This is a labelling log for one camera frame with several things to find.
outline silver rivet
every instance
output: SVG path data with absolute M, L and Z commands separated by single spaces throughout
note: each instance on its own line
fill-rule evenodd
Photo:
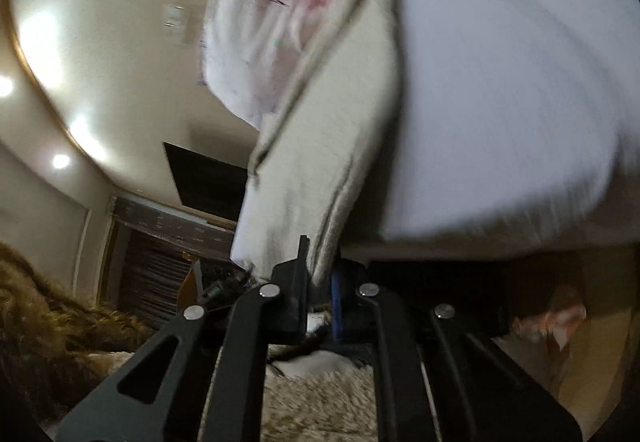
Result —
M 204 308 L 200 305 L 191 305 L 184 310 L 182 315 L 188 321 L 197 321 L 204 316 Z
M 452 305 L 447 305 L 443 303 L 441 305 L 436 306 L 433 310 L 436 314 L 436 317 L 440 319 L 451 319 L 456 315 L 456 309 L 452 307 Z
M 380 292 L 380 287 L 375 283 L 364 283 L 360 285 L 358 292 L 363 297 L 375 297 Z
M 273 283 L 260 287 L 260 295 L 262 297 L 276 297 L 280 293 L 280 287 Z

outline recessed ceiling light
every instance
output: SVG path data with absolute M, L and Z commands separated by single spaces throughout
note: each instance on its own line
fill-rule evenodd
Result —
M 78 144 L 80 144 L 80 147 L 94 160 L 101 162 L 107 158 L 104 147 L 91 135 L 86 120 L 83 117 L 78 118 L 71 125 L 69 131 Z
M 7 76 L 0 75 L 0 96 L 9 96 L 14 91 L 14 82 Z
M 58 27 L 51 14 L 42 12 L 27 19 L 18 32 L 20 47 L 29 66 L 45 88 L 62 84 L 62 63 L 58 54 Z
M 67 155 L 56 155 L 53 157 L 52 164 L 56 169 L 64 169 L 69 165 L 70 162 L 71 158 L 69 158 Z

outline television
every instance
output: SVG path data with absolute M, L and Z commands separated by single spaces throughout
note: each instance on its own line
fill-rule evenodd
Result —
M 238 221 L 246 169 L 164 142 L 180 201 L 220 218 Z

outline black bracket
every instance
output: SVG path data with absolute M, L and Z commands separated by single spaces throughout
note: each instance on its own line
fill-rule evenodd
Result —
M 191 442 L 200 426 L 205 442 L 260 440 L 268 345 L 305 339 L 307 252 L 303 237 L 298 257 L 231 311 L 179 314 L 66 417 L 58 441 Z M 381 441 L 582 439 L 574 419 L 452 307 L 433 312 L 425 336 L 362 267 L 356 280 L 341 277 L 353 268 L 334 269 L 334 341 L 371 354 Z

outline white cloth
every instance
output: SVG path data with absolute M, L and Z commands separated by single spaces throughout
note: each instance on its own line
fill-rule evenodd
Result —
M 318 350 L 308 356 L 301 356 L 290 361 L 276 361 L 267 366 L 266 374 L 270 377 L 278 374 L 289 378 L 309 377 L 311 375 L 343 374 L 349 370 L 356 370 L 357 366 L 350 359 L 334 352 Z
M 399 95 L 396 0 L 336 0 L 249 165 L 231 259 L 259 279 L 310 239 L 322 290 Z
M 260 129 L 323 11 L 318 0 L 208 0 L 202 39 L 205 83 L 236 117 Z
M 638 0 L 402 0 L 400 22 L 396 143 L 343 253 L 484 258 L 562 234 L 569 247 L 640 239 Z M 615 213 L 594 215 L 605 195 Z

